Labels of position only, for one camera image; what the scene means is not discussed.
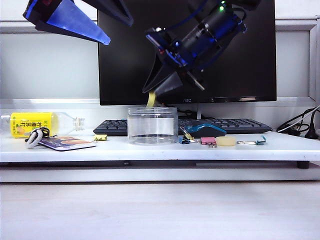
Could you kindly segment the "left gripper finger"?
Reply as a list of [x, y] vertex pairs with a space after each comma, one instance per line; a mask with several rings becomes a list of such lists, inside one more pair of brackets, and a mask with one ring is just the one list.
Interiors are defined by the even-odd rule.
[[123, 0], [84, 0], [84, 2], [129, 27], [133, 24], [133, 17]]
[[38, 31], [108, 45], [111, 39], [72, 0], [30, 0], [23, 17]]

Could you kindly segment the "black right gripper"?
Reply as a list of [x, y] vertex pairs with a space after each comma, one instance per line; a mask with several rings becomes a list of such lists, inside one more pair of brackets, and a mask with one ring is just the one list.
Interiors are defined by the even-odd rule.
[[225, 44], [214, 37], [174, 39], [159, 47], [152, 70], [142, 92], [159, 97], [181, 86], [183, 82], [204, 90], [196, 74], [212, 64], [225, 50]]

